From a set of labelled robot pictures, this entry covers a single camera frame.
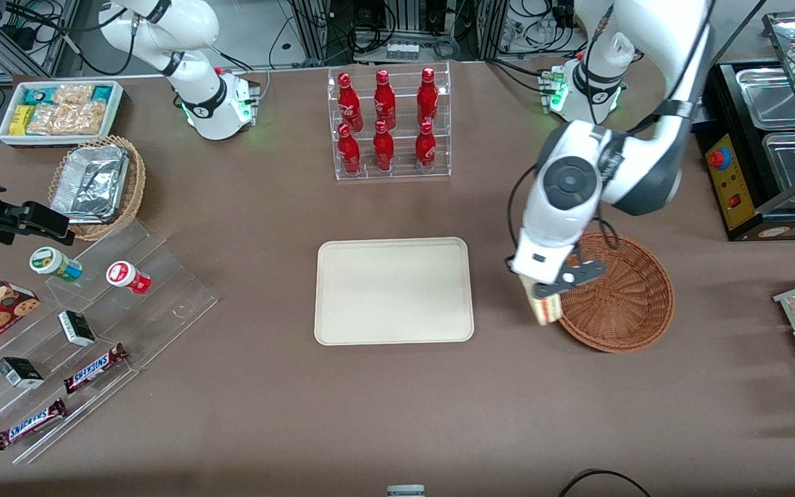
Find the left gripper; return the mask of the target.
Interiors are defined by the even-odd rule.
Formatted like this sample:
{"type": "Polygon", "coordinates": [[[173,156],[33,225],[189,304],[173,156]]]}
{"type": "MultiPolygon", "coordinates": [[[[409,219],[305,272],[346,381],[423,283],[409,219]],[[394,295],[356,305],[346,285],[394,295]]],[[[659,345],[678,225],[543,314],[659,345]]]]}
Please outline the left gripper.
{"type": "Polygon", "coordinates": [[[520,231],[517,249],[508,265],[514,273],[536,281],[533,298],[546,300],[565,291],[566,282],[558,278],[577,240],[578,231],[520,231]]]}

